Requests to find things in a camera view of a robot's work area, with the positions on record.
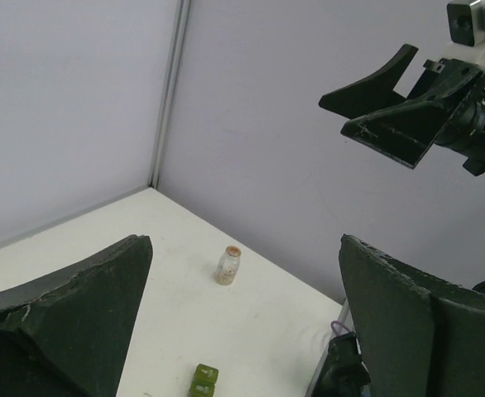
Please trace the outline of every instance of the green cube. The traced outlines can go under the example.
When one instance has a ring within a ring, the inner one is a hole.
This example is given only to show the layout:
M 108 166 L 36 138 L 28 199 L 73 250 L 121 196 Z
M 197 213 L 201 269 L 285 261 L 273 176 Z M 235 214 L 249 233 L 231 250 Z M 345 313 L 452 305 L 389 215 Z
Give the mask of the green cube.
M 205 366 L 204 364 L 199 364 L 194 372 L 195 380 L 205 380 L 209 383 L 215 384 L 218 379 L 218 370 L 211 366 Z
M 215 385 L 206 380 L 194 379 L 191 384 L 189 397 L 213 397 Z

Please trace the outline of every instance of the green block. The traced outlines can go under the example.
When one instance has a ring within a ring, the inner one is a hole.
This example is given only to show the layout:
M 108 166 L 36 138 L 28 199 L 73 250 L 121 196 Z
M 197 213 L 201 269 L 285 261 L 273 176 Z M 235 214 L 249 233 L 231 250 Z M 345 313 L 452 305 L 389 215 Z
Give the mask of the green block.
M 205 380 L 209 383 L 217 383 L 218 379 L 218 370 L 211 366 L 205 366 L 204 364 L 198 364 L 196 367 L 196 371 L 194 372 L 195 380 Z
M 191 384 L 189 397 L 213 397 L 215 385 L 206 380 L 194 379 Z

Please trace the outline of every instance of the brown lid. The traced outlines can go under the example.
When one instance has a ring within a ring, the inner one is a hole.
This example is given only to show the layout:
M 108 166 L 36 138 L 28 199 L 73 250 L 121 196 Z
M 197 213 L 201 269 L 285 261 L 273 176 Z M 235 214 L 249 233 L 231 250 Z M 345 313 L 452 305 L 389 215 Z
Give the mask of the brown lid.
M 241 250 L 236 246 L 229 246 L 228 248 L 226 248 L 226 252 L 230 256 L 240 256 L 241 255 Z

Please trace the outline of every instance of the transparent bottle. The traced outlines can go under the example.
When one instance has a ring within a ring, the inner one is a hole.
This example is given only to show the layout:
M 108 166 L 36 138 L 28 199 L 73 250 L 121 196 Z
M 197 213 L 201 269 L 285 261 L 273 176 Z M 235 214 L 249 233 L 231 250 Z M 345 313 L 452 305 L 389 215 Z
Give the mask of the transparent bottle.
M 221 285 L 231 285 L 239 265 L 241 264 L 241 250 L 236 246 L 229 246 L 218 261 L 215 280 Z

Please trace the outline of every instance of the small bottle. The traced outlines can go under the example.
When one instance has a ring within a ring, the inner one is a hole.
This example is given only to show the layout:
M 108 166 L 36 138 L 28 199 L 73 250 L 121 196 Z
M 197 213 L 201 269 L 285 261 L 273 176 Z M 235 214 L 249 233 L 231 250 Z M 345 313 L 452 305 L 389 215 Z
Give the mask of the small bottle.
M 229 246 L 218 261 L 215 280 L 221 285 L 231 285 L 241 263 L 241 250 L 236 246 Z

